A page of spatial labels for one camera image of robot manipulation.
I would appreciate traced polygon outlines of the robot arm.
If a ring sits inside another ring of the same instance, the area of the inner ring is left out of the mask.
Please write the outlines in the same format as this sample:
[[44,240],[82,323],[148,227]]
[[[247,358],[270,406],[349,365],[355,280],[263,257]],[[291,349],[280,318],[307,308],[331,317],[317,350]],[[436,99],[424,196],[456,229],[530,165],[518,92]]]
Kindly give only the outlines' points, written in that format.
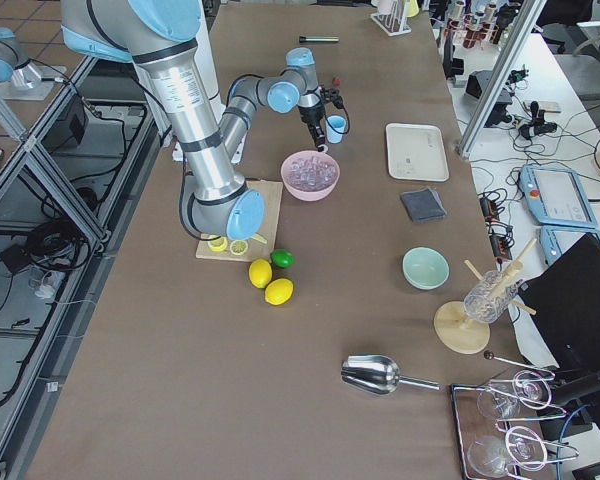
[[300,112],[314,144],[323,147],[321,121],[328,100],[310,49],[286,55],[274,77],[240,78],[216,117],[195,63],[197,37],[206,28],[197,1],[64,1],[61,27],[77,53],[131,63],[145,71],[188,162],[193,179],[181,212],[204,234],[246,240],[265,216],[262,195],[248,188],[231,160],[258,108]]
[[12,30],[0,27],[0,96],[5,100],[44,100],[64,66],[38,64],[26,53]]

